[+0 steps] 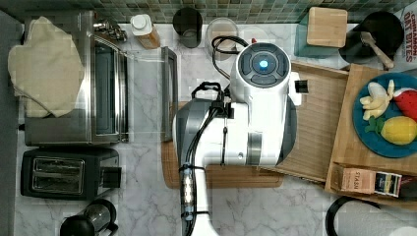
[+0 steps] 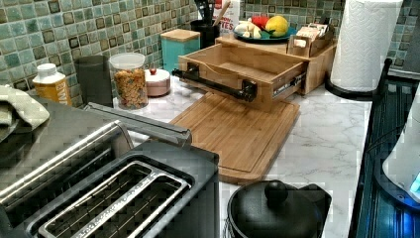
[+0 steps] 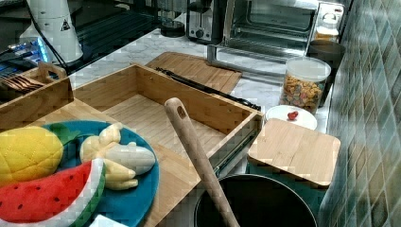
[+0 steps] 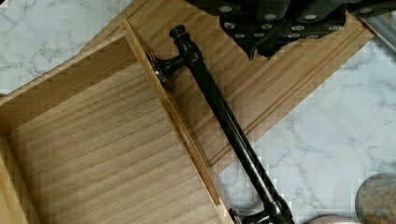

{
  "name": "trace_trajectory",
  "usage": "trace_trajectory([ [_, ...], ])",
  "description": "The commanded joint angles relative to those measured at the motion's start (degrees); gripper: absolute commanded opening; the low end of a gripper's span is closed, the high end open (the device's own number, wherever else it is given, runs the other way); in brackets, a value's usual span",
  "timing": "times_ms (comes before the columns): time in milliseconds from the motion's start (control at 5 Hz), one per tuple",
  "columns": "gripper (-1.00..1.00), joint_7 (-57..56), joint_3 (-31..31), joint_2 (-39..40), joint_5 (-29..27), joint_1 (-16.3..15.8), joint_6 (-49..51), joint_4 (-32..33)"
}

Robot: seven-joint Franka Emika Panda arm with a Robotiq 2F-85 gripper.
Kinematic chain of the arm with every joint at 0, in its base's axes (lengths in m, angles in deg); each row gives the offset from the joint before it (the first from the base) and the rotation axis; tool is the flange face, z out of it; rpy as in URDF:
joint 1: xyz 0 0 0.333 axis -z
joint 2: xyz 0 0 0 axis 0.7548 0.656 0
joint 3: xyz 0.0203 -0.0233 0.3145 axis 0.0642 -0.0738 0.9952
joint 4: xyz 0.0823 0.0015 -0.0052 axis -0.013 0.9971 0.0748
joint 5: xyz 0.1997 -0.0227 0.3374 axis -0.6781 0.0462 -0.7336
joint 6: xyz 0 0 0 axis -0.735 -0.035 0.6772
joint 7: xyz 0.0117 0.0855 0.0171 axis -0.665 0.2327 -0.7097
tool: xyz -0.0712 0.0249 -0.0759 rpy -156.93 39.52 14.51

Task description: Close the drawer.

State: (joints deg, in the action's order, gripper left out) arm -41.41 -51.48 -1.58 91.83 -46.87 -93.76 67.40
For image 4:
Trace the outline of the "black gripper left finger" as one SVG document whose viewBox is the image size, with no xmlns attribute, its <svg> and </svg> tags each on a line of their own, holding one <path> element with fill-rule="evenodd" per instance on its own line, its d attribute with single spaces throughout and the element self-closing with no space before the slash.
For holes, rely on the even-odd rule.
<svg viewBox="0 0 396 224">
<path fill-rule="evenodd" d="M 262 15 L 221 13 L 219 24 L 227 36 L 244 51 L 249 60 L 258 53 L 273 56 L 280 46 L 277 40 L 284 26 L 284 16 L 265 12 Z"/>
</svg>

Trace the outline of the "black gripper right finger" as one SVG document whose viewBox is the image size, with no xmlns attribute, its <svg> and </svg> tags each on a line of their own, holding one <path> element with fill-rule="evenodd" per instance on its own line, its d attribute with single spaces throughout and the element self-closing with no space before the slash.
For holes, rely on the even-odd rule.
<svg viewBox="0 0 396 224">
<path fill-rule="evenodd" d="M 275 32 L 260 43 L 258 54 L 269 58 L 291 42 L 321 38 L 342 29 L 345 23 L 345 6 L 292 6 Z"/>
</svg>

